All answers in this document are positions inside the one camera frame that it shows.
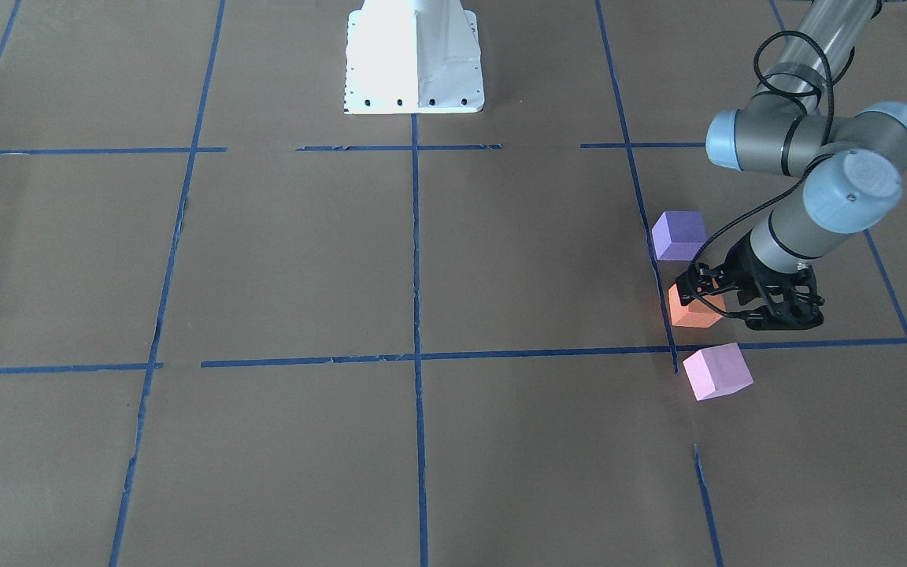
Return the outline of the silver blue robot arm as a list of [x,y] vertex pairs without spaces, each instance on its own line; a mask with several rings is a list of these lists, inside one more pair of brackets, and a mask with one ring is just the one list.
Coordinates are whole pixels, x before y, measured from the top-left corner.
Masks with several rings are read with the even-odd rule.
[[691,258],[672,288],[681,306],[700,305],[757,331],[824,322],[813,263],[879,223],[903,195],[907,104],[835,115],[835,87],[881,10],[879,1],[814,1],[799,28],[780,32],[786,44],[769,69],[761,69],[764,48],[756,50],[756,92],[744,108],[713,119],[706,153],[715,165],[795,184],[759,205],[764,218],[720,265]]

